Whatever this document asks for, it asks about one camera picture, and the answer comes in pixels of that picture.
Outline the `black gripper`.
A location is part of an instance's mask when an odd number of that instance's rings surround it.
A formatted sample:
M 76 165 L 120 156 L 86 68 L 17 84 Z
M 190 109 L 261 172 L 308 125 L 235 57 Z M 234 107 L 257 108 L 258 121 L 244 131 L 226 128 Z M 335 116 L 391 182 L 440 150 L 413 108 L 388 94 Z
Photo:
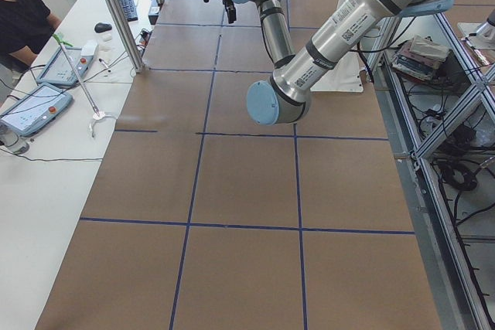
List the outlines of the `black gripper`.
M 227 13 L 227 21 L 234 23 L 236 21 L 236 8 L 232 0 L 222 0 Z

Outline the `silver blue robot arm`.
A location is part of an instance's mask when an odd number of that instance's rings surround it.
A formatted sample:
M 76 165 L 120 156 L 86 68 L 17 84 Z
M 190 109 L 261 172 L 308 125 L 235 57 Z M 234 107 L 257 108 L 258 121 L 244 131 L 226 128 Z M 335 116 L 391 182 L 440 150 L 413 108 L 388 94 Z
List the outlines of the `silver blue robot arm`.
M 280 0 L 254 2 L 275 70 L 269 80 L 251 85 L 247 112 L 258 124 L 299 121 L 309 110 L 311 88 L 384 18 L 430 15 L 452 7 L 454 0 L 344 0 L 305 47 L 294 51 Z

